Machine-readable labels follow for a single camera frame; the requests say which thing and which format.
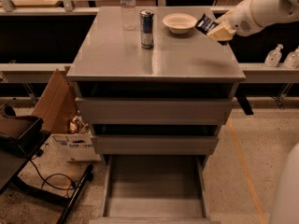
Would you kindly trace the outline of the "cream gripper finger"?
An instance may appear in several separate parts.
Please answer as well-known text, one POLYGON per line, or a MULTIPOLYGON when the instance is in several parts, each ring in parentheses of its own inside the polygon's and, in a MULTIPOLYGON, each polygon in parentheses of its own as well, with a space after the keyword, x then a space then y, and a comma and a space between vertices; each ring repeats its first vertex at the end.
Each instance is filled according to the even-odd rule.
POLYGON ((233 9, 227 11, 225 14, 221 15, 216 19, 216 23, 222 23, 223 21, 227 21, 230 18, 232 13, 233 13, 233 9))
POLYGON ((221 24, 213 28, 207 33, 207 36, 216 42, 220 41, 230 41, 236 34, 236 29, 234 29, 228 21, 223 21, 221 24))

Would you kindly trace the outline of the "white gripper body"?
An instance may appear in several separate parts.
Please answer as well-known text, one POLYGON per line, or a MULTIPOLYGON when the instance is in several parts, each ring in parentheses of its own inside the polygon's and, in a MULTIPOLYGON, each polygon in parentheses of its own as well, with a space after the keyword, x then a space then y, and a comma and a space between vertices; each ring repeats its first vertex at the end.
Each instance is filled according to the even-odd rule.
POLYGON ((230 11, 228 21, 237 35, 249 36, 263 29, 252 15, 252 1, 244 0, 230 11))

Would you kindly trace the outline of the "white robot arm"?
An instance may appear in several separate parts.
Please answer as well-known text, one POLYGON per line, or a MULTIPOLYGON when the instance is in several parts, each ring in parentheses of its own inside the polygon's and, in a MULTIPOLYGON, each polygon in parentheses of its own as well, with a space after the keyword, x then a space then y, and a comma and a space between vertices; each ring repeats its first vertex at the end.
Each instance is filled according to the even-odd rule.
MULTIPOLYGON (((228 41, 234 35, 249 36, 272 24, 298 19, 298 0, 244 0, 216 19, 218 26, 207 36, 213 41, 228 41)), ((299 144, 284 162, 269 224, 299 224, 299 144)))

